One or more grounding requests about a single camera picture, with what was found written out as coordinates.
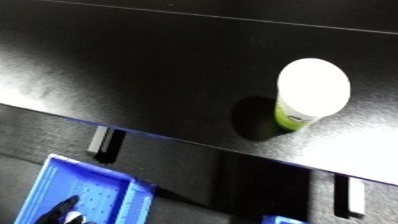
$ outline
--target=blue plastic bin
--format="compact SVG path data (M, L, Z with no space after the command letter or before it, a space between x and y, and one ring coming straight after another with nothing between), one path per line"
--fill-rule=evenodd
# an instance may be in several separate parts
M308 224L295 219L289 219L282 216L264 216L261 224Z
M16 224L34 223L67 198L78 195L76 211L96 224L143 224L155 186L129 175L50 155Z

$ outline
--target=floor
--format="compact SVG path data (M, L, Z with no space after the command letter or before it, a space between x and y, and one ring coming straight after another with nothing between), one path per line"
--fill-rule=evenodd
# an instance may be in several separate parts
M95 126L0 106L0 223L13 223L49 153L85 153ZM250 224L264 214L310 223L398 223L398 188L366 181L363 219L334 214L334 175L128 133L108 168L159 186L147 223Z

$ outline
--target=white container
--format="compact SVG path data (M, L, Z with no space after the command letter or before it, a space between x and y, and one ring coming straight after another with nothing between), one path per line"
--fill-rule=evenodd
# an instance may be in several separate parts
M298 130L339 112L350 92L347 76L332 63L315 58L294 61L278 78L276 121L285 129Z

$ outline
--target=white lid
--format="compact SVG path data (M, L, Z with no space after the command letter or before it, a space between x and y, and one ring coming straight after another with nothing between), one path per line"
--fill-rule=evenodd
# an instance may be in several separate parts
M279 95L293 110L313 117L337 113L350 98L350 81L327 61L305 58L288 64L279 75Z

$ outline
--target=blue tray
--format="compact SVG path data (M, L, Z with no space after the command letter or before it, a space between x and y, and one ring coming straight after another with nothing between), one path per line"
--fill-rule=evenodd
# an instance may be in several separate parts
M34 223L67 198L78 195L76 211L96 224L143 224L155 186L123 173L50 155L15 224Z

